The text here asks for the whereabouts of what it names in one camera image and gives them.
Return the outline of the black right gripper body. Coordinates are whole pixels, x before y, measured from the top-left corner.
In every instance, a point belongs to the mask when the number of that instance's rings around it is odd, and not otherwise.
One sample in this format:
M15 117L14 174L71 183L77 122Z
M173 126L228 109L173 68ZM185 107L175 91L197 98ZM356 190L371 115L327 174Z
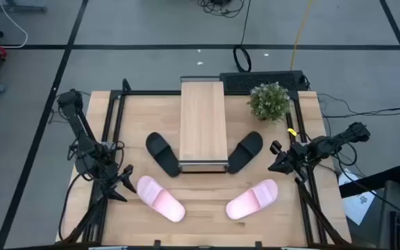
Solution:
M308 157L310 155L310 148L307 144L294 142L291 144L287 151L285 164L287 165L286 174L294 173L300 181L308 180L309 165Z

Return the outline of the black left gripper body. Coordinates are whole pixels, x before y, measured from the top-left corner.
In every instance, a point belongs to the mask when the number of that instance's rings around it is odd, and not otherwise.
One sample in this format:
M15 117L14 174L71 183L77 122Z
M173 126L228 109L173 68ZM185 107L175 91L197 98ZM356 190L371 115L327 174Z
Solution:
M119 179L119 164L117 162L108 162L108 164L99 163L97 166L97 183L99 190L105 192L115 181Z

